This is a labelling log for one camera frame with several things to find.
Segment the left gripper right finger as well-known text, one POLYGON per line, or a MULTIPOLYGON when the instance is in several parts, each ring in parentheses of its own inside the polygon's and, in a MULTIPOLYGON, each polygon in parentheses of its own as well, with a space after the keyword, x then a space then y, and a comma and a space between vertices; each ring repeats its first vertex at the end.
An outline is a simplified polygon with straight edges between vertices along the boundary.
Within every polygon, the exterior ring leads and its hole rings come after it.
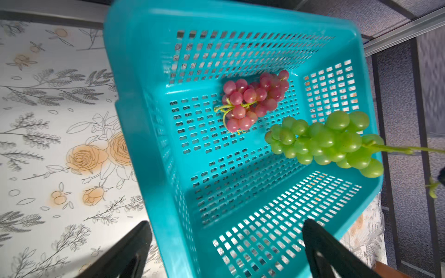
POLYGON ((302 228, 305 253, 314 278, 378 278, 379 275, 348 251, 312 219, 302 228))

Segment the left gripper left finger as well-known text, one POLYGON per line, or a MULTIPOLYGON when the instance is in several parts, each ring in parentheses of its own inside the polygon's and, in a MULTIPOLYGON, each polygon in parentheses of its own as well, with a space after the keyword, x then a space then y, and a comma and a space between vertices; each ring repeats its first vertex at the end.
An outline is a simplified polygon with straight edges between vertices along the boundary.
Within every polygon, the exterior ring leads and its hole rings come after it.
POLYGON ((153 233, 149 222, 140 222, 94 264, 84 270, 79 277, 142 277, 152 240, 153 233))

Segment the green grape bunch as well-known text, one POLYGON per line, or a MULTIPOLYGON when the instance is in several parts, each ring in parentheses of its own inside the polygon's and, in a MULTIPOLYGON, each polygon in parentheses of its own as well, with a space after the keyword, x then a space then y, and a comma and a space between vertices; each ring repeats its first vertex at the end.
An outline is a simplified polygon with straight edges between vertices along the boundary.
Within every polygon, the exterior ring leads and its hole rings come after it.
POLYGON ((383 164, 375 158, 378 153, 444 154, 442 149, 388 146, 381 136, 363 133, 369 125, 369 116, 361 111, 335 111, 324 123, 312 124, 287 117, 280 125, 273 125, 264 139, 275 155, 283 154, 303 165, 335 163, 341 169, 357 169, 366 178, 381 177, 384 173, 383 164))

